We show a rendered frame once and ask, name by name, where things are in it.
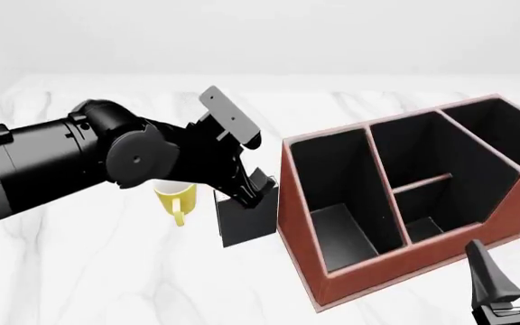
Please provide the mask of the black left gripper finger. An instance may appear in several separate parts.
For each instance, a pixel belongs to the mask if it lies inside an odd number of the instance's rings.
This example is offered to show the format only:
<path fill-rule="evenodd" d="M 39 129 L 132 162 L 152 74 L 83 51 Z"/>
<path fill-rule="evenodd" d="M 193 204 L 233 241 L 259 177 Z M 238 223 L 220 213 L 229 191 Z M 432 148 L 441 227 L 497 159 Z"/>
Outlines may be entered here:
<path fill-rule="evenodd" d="M 246 174 L 241 162 L 236 162 L 235 171 L 229 178 L 225 193 L 244 208 L 255 208 L 264 196 L 250 181 L 250 175 Z"/>
<path fill-rule="evenodd" d="M 267 194 L 274 187 L 273 178 L 265 175 L 259 167 L 257 167 L 250 175 L 250 181 L 261 194 Z"/>

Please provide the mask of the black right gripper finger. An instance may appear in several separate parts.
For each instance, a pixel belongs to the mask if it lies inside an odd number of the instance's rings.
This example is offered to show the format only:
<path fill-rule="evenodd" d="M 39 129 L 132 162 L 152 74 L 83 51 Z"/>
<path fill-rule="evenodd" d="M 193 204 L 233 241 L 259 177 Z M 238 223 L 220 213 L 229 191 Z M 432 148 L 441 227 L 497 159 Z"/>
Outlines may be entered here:
<path fill-rule="evenodd" d="M 465 246 L 471 273 L 471 305 L 510 303 L 520 298 L 520 289 L 500 270 L 480 240 Z"/>

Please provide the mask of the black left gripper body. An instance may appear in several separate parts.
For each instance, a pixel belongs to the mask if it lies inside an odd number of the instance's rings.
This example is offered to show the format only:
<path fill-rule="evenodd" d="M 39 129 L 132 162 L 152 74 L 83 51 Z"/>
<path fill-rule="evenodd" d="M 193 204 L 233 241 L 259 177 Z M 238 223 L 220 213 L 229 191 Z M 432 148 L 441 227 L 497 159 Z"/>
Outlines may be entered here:
<path fill-rule="evenodd" d="M 211 117 L 189 123 L 181 132 L 180 148 L 196 170 L 191 180 L 206 183 L 225 193 L 236 162 L 241 162 L 243 147 L 231 135 L 217 140 L 217 135 L 222 131 Z"/>

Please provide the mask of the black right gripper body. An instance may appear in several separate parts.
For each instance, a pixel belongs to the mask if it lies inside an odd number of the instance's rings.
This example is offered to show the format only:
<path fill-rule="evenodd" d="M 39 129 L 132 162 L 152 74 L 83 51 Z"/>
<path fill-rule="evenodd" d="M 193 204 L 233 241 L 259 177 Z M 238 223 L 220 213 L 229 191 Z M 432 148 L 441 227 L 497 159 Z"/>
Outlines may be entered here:
<path fill-rule="evenodd" d="M 472 315 L 478 325 L 520 325 L 520 307 L 494 308 L 474 305 Z"/>

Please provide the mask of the black book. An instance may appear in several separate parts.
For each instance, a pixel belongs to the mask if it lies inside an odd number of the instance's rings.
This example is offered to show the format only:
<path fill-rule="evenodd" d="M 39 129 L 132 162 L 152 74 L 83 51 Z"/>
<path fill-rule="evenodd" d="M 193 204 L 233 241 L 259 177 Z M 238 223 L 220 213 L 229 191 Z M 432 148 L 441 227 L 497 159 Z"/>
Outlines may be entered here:
<path fill-rule="evenodd" d="M 272 189 L 253 209 L 242 208 L 220 191 L 213 191 L 218 232 L 224 248 L 271 235 L 276 231 L 279 184 L 273 175 L 269 176 L 269 180 Z"/>

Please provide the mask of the red-brown desk caddy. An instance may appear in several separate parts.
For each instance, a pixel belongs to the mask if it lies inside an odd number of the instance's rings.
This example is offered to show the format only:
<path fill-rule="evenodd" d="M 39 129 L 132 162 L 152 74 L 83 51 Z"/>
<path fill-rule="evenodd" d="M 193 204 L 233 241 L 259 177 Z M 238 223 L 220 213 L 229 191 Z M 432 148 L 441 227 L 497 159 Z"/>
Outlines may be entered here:
<path fill-rule="evenodd" d="M 476 97 L 283 140 L 278 231 L 324 311 L 520 237 L 520 106 Z"/>

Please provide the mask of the yellow mug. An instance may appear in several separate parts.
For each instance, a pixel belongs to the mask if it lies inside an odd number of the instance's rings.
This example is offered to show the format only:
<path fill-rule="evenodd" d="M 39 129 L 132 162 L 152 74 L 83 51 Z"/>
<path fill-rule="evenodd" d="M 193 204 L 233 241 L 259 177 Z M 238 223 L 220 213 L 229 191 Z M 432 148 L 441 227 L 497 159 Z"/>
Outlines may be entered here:
<path fill-rule="evenodd" d="M 185 216 L 196 206 L 197 186 L 195 183 L 180 181 L 152 181 L 153 190 L 162 206 L 171 216 L 177 227 L 183 227 Z"/>

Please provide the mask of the small grey plate on stalk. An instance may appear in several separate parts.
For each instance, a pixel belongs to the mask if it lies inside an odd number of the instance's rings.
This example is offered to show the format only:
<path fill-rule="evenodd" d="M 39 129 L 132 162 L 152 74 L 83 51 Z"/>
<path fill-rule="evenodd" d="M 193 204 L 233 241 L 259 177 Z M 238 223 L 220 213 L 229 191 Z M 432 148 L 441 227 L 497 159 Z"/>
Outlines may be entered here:
<path fill-rule="evenodd" d="M 210 86 L 200 96 L 201 104 L 208 110 L 208 113 L 200 120 L 213 118 L 223 129 L 217 135 L 217 140 L 221 141 L 224 137 L 231 135 L 237 142 L 245 148 L 255 150 L 262 143 L 260 128 L 240 110 L 216 86 Z"/>

